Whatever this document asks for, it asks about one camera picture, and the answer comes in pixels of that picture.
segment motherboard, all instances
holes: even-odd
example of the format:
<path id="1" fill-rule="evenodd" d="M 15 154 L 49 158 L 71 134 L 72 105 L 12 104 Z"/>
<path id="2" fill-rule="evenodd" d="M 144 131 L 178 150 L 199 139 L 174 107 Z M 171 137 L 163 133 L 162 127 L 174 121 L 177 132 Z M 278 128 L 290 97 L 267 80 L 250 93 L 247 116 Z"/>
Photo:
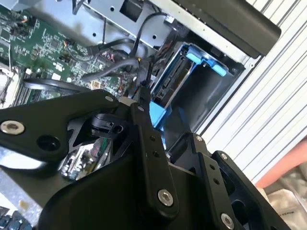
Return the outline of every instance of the motherboard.
<path id="1" fill-rule="evenodd" d="M 131 76 L 105 77 L 84 82 L 81 76 L 98 72 L 114 62 L 111 49 L 89 57 L 85 46 L 68 38 L 47 22 L 28 12 L 0 7 L 0 62 L 18 78 L 11 106 L 62 96 L 58 92 L 26 89 L 22 79 L 42 78 L 71 82 L 94 89 L 104 89 L 121 96 L 132 82 Z"/>

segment orange object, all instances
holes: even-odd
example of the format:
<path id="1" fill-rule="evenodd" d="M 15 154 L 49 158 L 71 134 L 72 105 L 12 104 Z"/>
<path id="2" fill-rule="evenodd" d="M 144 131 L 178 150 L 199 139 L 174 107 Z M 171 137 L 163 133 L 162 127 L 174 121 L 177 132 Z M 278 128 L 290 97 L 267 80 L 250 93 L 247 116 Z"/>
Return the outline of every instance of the orange object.
<path id="1" fill-rule="evenodd" d="M 307 161 L 307 140 L 298 143 L 279 162 L 277 162 L 257 183 L 257 188 L 265 188 L 289 170 Z"/>

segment green circuit board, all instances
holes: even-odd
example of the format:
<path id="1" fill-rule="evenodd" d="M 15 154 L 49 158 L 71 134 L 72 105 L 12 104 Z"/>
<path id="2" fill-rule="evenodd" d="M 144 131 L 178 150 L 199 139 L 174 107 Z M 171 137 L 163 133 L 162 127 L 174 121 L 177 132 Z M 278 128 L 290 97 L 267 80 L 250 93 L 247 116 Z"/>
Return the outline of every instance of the green circuit board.
<path id="1" fill-rule="evenodd" d="M 72 41 L 69 49 L 75 57 L 87 60 L 84 46 L 69 39 L 63 33 L 28 12 L 9 11 L 0 7 L 0 60 L 17 66 L 27 74 L 34 73 L 44 79 L 72 82 L 90 89 L 104 89 L 119 97 L 131 83 L 131 76 L 122 78 L 107 77 L 92 82 L 84 82 L 85 73 L 103 70 L 112 62 L 102 54 L 88 62 L 71 58 L 64 45 Z M 58 93 L 42 91 L 41 99 L 60 96 Z"/>

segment white corrugated wall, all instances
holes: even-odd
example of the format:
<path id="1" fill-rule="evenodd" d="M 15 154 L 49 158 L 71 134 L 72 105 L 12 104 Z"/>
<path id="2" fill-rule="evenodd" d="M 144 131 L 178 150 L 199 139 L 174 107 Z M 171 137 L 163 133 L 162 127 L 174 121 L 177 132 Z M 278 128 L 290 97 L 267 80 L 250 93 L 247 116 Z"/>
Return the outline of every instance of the white corrugated wall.
<path id="1" fill-rule="evenodd" d="M 307 0 L 248 0 L 282 29 L 202 137 L 253 182 L 307 135 Z"/>

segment bolt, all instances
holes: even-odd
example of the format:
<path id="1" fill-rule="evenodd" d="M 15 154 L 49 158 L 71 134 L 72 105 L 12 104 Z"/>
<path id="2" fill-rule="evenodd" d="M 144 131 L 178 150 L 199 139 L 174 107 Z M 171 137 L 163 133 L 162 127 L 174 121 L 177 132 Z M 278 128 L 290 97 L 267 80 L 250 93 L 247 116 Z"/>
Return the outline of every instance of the bolt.
<path id="1" fill-rule="evenodd" d="M 166 189 L 159 190 L 158 198 L 163 205 L 168 207 L 172 206 L 174 203 L 173 196 Z"/>
<path id="2" fill-rule="evenodd" d="M 221 153 L 221 157 L 222 157 L 224 160 L 227 160 L 227 159 L 228 159 L 228 157 L 227 157 L 225 154 L 223 154 L 223 153 Z"/>
<path id="3" fill-rule="evenodd" d="M 18 121 L 4 121 L 0 125 L 3 133 L 10 135 L 19 135 L 24 132 L 24 125 Z"/>
<path id="4" fill-rule="evenodd" d="M 106 98 L 109 102 L 112 102 L 112 101 L 113 101 L 113 98 L 112 98 L 112 97 L 106 96 L 105 98 Z"/>
<path id="5" fill-rule="evenodd" d="M 144 112 L 144 108 L 142 106 L 138 106 L 138 109 L 141 110 L 142 112 Z"/>
<path id="6" fill-rule="evenodd" d="M 228 229 L 230 229 L 230 230 L 235 229 L 234 222 L 232 221 L 232 219 L 226 213 L 221 214 L 221 220 Z"/>
<path id="7" fill-rule="evenodd" d="M 198 141 L 202 142 L 201 136 L 196 136 L 196 139 L 197 139 Z"/>

